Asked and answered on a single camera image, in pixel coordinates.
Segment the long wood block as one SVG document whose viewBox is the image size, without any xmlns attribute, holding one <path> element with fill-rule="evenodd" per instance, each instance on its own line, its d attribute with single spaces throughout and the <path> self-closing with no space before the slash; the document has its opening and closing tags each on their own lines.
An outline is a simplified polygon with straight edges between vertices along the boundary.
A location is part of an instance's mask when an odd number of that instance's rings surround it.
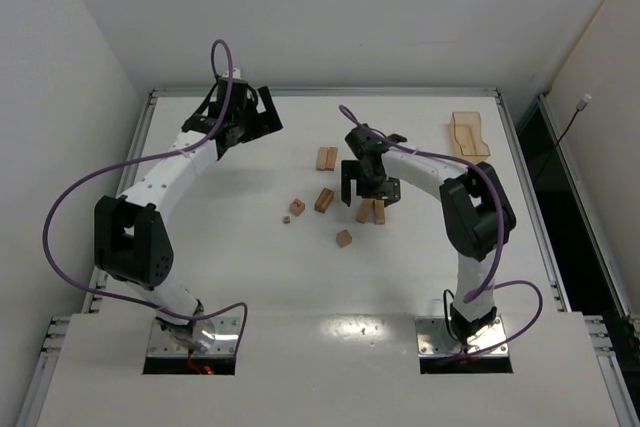
<svg viewBox="0 0 640 427">
<path fill-rule="evenodd" d="M 375 199 L 373 201 L 374 209 L 374 223 L 376 225 L 386 224 L 385 203 L 381 199 Z"/>
<path fill-rule="evenodd" d="M 374 201 L 372 199 L 363 199 L 356 214 L 356 221 L 361 224 L 367 223 L 373 210 Z"/>
</svg>

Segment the wood plank block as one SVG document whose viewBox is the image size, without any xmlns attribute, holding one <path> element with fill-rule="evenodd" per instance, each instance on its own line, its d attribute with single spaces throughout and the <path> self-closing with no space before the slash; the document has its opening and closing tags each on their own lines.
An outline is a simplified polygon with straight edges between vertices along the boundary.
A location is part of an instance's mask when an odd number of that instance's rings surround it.
<svg viewBox="0 0 640 427">
<path fill-rule="evenodd" d="M 316 157 L 316 169 L 318 171 L 325 171 L 328 159 L 328 148 L 320 147 Z"/>
</svg>

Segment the dark-sided wood block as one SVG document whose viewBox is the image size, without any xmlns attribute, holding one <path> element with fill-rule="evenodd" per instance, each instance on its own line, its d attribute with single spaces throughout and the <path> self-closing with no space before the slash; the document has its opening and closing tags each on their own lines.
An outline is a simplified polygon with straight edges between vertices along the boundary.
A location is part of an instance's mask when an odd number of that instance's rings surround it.
<svg viewBox="0 0 640 427">
<path fill-rule="evenodd" d="M 315 201 L 314 209 L 317 212 L 325 213 L 333 202 L 334 196 L 335 192 L 332 189 L 323 188 Z"/>
</svg>

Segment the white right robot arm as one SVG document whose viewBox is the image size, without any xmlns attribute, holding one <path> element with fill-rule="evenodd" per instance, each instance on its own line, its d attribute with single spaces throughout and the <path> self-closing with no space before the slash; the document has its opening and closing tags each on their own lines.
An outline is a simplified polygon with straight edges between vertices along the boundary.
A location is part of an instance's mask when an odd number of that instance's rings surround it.
<svg viewBox="0 0 640 427">
<path fill-rule="evenodd" d="M 447 238 L 458 254 L 457 285 L 449 328 L 466 342 L 497 315 L 493 288 L 502 249 L 516 216 L 493 166 L 444 154 L 419 153 L 367 125 L 354 127 L 345 142 L 353 160 L 341 162 L 341 201 L 353 195 L 390 206 L 406 182 L 440 202 Z"/>
</svg>

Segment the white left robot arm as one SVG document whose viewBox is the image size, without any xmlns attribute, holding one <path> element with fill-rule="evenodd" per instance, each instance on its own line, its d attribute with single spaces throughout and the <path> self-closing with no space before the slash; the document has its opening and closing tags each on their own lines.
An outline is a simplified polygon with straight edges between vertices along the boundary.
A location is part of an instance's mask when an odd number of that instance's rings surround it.
<svg viewBox="0 0 640 427">
<path fill-rule="evenodd" d="M 215 339 L 202 302 L 172 272 L 170 214 L 195 180 L 232 147 L 283 127 L 268 87 L 220 77 L 184 122 L 170 154 L 119 197 L 94 209 L 94 259 L 113 279 L 152 305 L 163 331 L 191 351 Z"/>
</svg>

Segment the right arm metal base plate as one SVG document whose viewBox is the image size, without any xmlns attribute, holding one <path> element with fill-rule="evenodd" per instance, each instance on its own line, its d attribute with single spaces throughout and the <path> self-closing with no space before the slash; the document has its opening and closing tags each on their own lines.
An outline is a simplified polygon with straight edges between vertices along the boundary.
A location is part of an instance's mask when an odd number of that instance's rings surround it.
<svg viewBox="0 0 640 427">
<path fill-rule="evenodd" d="M 470 336 L 466 345 L 449 335 L 443 317 L 416 317 L 415 329 L 421 359 L 440 359 L 463 354 L 490 359 L 509 357 L 501 316 Z"/>
</svg>

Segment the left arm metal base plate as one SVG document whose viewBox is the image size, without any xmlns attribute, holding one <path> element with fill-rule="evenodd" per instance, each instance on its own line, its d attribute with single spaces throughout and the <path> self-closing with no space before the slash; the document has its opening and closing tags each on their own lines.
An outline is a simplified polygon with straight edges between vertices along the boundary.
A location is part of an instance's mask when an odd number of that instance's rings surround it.
<svg viewBox="0 0 640 427">
<path fill-rule="evenodd" d="M 176 326 L 156 319 L 151 326 L 146 354 L 151 358 L 233 356 L 239 340 L 239 318 L 219 317 Z"/>
</svg>

